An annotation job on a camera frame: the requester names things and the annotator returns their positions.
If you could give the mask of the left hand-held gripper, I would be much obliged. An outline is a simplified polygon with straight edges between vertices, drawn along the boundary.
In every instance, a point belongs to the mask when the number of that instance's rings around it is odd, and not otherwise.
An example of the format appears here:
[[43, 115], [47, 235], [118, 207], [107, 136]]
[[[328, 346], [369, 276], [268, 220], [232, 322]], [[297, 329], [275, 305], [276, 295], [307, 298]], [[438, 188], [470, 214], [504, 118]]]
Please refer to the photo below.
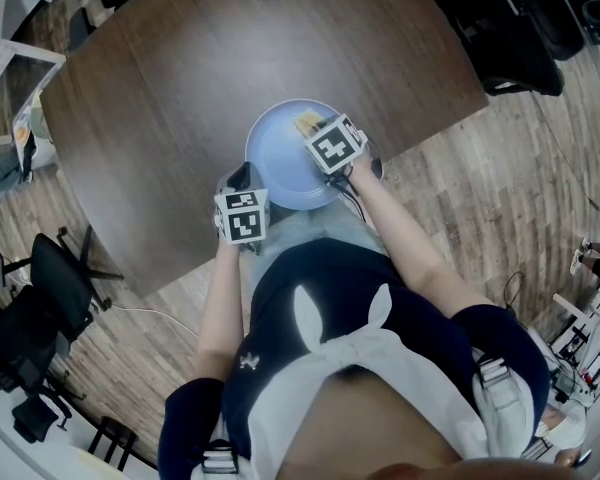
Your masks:
[[256, 166], [246, 161], [218, 183], [214, 225], [227, 244], [259, 255], [270, 220], [269, 192]]

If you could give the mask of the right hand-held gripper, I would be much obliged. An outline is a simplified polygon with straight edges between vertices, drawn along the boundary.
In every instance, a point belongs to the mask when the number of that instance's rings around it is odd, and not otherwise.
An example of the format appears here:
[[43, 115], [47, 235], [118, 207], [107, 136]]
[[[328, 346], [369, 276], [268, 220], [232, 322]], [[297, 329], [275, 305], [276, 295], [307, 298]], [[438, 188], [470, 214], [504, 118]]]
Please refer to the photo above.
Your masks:
[[367, 150], [368, 137], [346, 114], [323, 118], [317, 112], [304, 112], [303, 145], [318, 171], [334, 180], [345, 177]]

